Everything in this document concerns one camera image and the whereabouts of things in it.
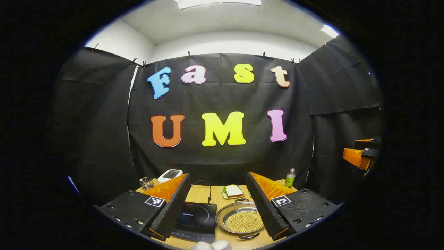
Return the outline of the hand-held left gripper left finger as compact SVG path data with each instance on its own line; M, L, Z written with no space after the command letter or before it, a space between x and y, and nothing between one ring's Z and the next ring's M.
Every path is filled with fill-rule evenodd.
M165 241L171 236L190 188L191 177L186 173L143 192L129 190L95 208L130 231Z

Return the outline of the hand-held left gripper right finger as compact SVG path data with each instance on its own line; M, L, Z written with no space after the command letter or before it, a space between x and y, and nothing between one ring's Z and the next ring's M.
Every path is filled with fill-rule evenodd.
M310 189L292 190L253 172L246 174L246 186L273 240L301 234L343 206Z

